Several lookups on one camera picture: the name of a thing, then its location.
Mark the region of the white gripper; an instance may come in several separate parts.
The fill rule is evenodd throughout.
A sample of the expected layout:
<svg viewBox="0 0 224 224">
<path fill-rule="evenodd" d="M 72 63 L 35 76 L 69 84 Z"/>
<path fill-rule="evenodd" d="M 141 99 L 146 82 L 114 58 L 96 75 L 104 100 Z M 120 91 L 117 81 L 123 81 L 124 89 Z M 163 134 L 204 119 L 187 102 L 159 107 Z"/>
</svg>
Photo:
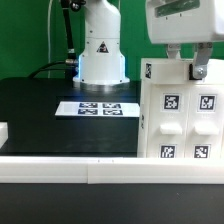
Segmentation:
<svg viewBox="0 0 224 224">
<path fill-rule="evenodd" d="M 169 59 L 181 58 L 181 45 L 173 43 L 196 43 L 189 79 L 205 78 L 211 42 L 224 41 L 224 0 L 146 0 L 145 9 L 151 42 L 167 44 Z"/>
</svg>

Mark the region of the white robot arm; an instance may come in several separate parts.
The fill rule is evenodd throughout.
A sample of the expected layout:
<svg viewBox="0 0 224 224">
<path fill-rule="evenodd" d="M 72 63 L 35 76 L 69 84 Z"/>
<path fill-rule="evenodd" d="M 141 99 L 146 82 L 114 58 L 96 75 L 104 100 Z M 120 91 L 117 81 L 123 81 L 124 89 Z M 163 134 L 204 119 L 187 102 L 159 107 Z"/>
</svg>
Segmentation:
<svg viewBox="0 0 224 224">
<path fill-rule="evenodd" d="M 108 0 L 60 0 L 68 56 L 73 62 L 73 83 L 85 87 L 126 85 L 125 57 L 120 51 L 121 14 Z M 85 10 L 85 48 L 77 55 L 69 12 Z M 196 80 L 208 74 L 212 45 L 224 41 L 224 0 L 145 0 L 150 41 L 165 44 L 167 56 L 180 55 L 179 46 L 196 45 L 191 74 Z"/>
</svg>

